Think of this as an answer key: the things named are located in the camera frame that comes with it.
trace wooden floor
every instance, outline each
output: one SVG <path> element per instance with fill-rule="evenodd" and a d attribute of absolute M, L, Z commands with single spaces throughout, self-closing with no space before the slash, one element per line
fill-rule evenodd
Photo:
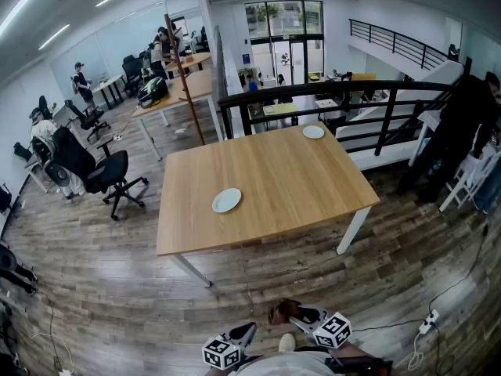
<path fill-rule="evenodd" d="M 34 267 L 39 291 L 53 302 L 53 333 L 71 350 L 75 375 L 205 374 L 200 345 L 251 320 L 258 323 L 258 333 L 247 354 L 275 351 L 287 331 L 304 344 L 290 325 L 271 329 L 266 324 L 268 308 L 282 297 L 339 311 L 356 330 L 421 319 L 431 298 L 466 275 L 482 242 L 484 218 L 471 205 L 461 211 L 451 205 L 441 214 L 436 204 L 417 204 L 414 193 L 397 196 L 402 170 L 383 169 L 366 174 L 382 203 L 344 255 L 335 248 L 350 219 L 187 255 L 214 282 L 210 289 L 198 287 L 168 258 L 155 255 L 165 161 L 155 160 L 135 122 L 129 122 L 133 106 L 130 100 L 105 119 L 114 131 L 123 130 L 123 139 L 111 150 L 128 151 L 127 178 L 142 175 L 150 181 L 132 190 L 146 208 L 123 201 L 117 211 L 121 220 L 114 222 L 102 195 L 66 201 L 54 188 L 43 194 L 30 180 L 20 197 L 24 208 L 5 232 L 19 260 Z M 199 104 L 197 112 L 206 140 L 213 143 L 217 137 L 208 107 Z M 164 157 L 197 146 L 187 107 L 168 112 L 168 120 L 167 128 L 160 117 L 147 121 Z M 175 136 L 178 128 L 186 128 L 185 133 Z M 440 313 L 442 358 L 450 363 L 448 356 L 455 357 L 449 374 L 480 374 L 501 339 L 500 219 L 501 210 L 490 217 L 491 231 L 472 275 L 433 305 Z M 51 309 L 45 297 L 28 297 L 5 280 L 1 284 L 27 307 L 30 333 L 49 332 Z M 413 350 L 418 326 L 356 332 L 351 341 L 398 363 Z M 50 341 L 31 341 L 19 313 L 14 327 L 23 365 L 32 374 L 54 375 Z M 70 368 L 62 344 L 56 340 L 56 346 L 63 367 Z M 434 374 L 436 331 L 421 337 L 418 349 L 425 357 L 414 374 Z M 406 364 L 398 367 L 404 374 Z"/>

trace jacket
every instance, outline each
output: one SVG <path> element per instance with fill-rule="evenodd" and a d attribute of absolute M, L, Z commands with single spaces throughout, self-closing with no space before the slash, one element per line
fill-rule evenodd
<path fill-rule="evenodd" d="M 487 81 L 467 75 L 454 89 L 440 118 L 443 127 L 453 133 L 460 144 L 471 146 L 478 130 L 474 155 L 479 157 L 491 137 L 498 115 L 498 105 Z"/>

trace rolling chair base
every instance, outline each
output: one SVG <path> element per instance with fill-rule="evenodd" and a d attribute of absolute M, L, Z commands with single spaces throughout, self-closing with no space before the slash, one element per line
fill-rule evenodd
<path fill-rule="evenodd" d="M 94 127 L 94 129 L 92 130 L 92 132 L 88 135 L 87 142 L 88 142 L 89 139 L 91 139 L 91 136 L 93 136 L 94 134 L 96 134 L 96 139 L 99 140 L 99 130 L 101 128 L 111 129 L 111 127 L 108 125 L 108 123 L 106 121 L 104 121 L 103 123 L 97 124 Z"/>
<path fill-rule="evenodd" d="M 115 211 L 117 210 L 118 206 L 118 201 L 120 200 L 121 197 L 126 197 L 130 201 L 136 203 L 140 208 L 144 208 L 144 202 L 143 201 L 138 201 L 134 197 L 131 197 L 128 193 L 127 190 L 129 190 L 132 186 L 137 184 L 139 181 L 143 181 L 145 184 L 148 183 L 148 179 L 144 177 L 139 177 L 138 179 L 135 179 L 134 181 L 127 183 L 125 179 L 123 179 L 120 183 L 113 185 L 115 192 L 110 193 L 107 197 L 103 199 L 103 202 L 105 204 L 110 204 L 110 199 L 114 197 L 114 202 L 113 202 L 113 209 L 111 211 L 111 218 L 115 221 L 118 220 L 118 216 L 115 215 Z"/>

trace white chair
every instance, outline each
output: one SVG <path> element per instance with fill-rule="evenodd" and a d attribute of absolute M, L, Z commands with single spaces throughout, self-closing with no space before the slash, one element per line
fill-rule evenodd
<path fill-rule="evenodd" d="M 498 162 L 499 158 L 501 157 L 501 151 L 485 158 L 484 160 L 480 161 L 477 166 L 475 167 L 474 170 L 474 175 L 473 179 L 471 181 L 471 184 L 468 186 L 468 183 L 464 183 L 460 190 L 465 191 L 465 196 L 463 199 L 460 199 L 458 197 L 458 194 L 454 196 L 454 199 L 456 200 L 458 204 L 458 209 L 461 208 L 464 202 L 466 201 L 471 201 L 475 194 L 477 193 L 478 189 L 482 186 L 484 183 L 485 179 L 491 174 L 491 171 L 493 170 L 494 166 L 496 166 L 496 163 Z M 454 175 L 454 179 L 459 182 L 461 179 L 462 175 L 464 173 L 463 167 L 460 165 L 456 175 Z M 449 191 L 454 191 L 453 187 L 450 186 L 449 183 L 446 183 L 447 188 L 449 188 Z"/>

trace glass door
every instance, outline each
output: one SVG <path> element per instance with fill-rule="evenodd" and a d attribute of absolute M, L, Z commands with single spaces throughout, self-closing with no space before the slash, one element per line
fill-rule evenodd
<path fill-rule="evenodd" d="M 292 85 L 306 82 L 305 41 L 290 41 L 290 71 Z"/>

